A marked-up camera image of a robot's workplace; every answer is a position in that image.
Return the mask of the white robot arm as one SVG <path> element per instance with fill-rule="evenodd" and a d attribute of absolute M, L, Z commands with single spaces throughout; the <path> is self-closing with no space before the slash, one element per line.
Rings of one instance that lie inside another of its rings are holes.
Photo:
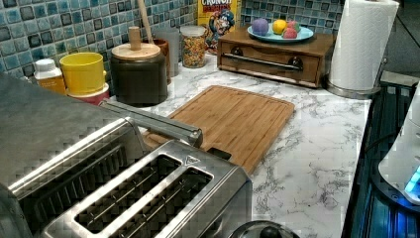
<path fill-rule="evenodd" d="M 410 203 L 418 205 L 420 166 L 420 88 L 416 86 L 401 130 L 378 165 L 384 180 Z"/>

